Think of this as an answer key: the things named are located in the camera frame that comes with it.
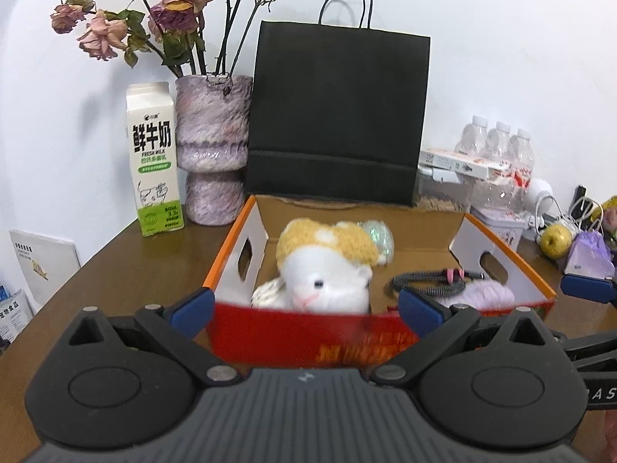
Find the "black cable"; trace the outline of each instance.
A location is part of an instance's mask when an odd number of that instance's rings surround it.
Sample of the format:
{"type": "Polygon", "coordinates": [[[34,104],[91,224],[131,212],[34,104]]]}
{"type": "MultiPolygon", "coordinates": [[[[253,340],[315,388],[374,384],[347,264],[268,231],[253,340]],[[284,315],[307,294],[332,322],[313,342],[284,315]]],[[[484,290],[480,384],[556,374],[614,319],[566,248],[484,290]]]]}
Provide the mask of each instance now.
{"type": "Polygon", "coordinates": [[[390,281],[390,287],[400,292],[403,289],[413,289],[426,296],[452,297],[461,294],[465,290],[464,277],[484,279],[482,273],[464,272],[463,270],[439,270],[437,272],[407,272],[396,275],[390,281]],[[434,287],[416,287],[413,282],[438,282],[441,285],[434,287]]]}

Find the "plastic bottle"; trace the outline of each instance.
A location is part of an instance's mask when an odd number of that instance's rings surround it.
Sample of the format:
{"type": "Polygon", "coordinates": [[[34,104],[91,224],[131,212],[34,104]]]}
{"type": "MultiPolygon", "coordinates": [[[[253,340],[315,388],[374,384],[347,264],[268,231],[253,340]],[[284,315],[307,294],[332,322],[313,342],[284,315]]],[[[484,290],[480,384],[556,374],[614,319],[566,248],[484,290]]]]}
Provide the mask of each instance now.
{"type": "Polygon", "coordinates": [[[514,150],[514,180],[520,188],[527,188],[534,170],[534,152],[531,148],[531,134],[518,129],[516,135],[510,139],[514,150]]]}
{"type": "Polygon", "coordinates": [[[467,124],[463,129],[459,143],[454,147],[454,150],[463,155],[479,155],[486,146],[486,128],[488,124],[486,118],[473,115],[471,123],[467,124]]]}
{"type": "Polygon", "coordinates": [[[472,204],[476,208],[510,209],[518,208],[514,204],[516,186],[513,179],[514,150],[510,143],[510,125],[497,122],[497,126],[489,131],[486,147],[480,156],[493,162],[507,164],[504,171],[493,181],[479,182],[474,190],[472,204]]]}
{"type": "Polygon", "coordinates": [[[516,212],[524,210],[525,195],[534,170],[534,152],[530,139],[530,133],[523,129],[518,129],[516,135],[510,138],[514,150],[512,177],[515,186],[511,208],[516,212]]]}

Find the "milk carton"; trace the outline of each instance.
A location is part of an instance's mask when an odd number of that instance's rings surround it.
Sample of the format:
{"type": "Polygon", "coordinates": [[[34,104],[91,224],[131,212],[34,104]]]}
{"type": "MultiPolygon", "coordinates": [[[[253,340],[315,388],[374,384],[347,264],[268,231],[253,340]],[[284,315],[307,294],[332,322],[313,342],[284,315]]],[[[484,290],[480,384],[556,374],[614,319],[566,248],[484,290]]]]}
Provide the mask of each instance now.
{"type": "Polygon", "coordinates": [[[184,227],[176,160],[176,113],[167,82],[130,85],[126,116],[137,217],[144,236],[184,227]]]}

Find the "flower vase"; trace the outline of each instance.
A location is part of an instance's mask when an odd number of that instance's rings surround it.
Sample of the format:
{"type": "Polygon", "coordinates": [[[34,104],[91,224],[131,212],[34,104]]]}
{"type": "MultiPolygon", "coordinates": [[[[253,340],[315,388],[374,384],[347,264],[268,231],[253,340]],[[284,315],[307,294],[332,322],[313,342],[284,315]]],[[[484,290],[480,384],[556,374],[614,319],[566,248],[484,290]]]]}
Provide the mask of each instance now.
{"type": "Polygon", "coordinates": [[[186,213],[200,225],[226,225],[244,204],[238,170],[248,156],[249,76],[190,75],[176,80],[178,167],[188,171],[186,213]]]}
{"type": "Polygon", "coordinates": [[[240,172],[189,172],[186,176],[186,215],[199,225],[232,223],[244,205],[240,172]]]}

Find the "orange box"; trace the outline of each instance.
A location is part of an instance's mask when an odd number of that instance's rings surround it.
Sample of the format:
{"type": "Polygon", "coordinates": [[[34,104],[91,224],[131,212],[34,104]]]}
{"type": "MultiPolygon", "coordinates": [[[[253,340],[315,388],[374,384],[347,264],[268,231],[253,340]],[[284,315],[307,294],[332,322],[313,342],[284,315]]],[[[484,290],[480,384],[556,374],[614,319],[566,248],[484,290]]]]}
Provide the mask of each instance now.
{"type": "Polygon", "coordinates": [[[447,268],[488,273],[514,292],[516,306],[532,306],[542,317],[554,305],[553,289],[469,214],[251,196],[204,282],[216,298],[208,327],[213,351],[228,362],[263,367],[382,363],[418,340],[397,312],[388,312],[388,307],[397,305],[388,281],[403,272],[447,268]],[[327,224],[380,220],[388,225],[394,236],[394,259],[373,270],[371,314],[316,315],[251,308],[253,290],[278,276],[279,235],[289,221],[300,217],[327,224]]]}

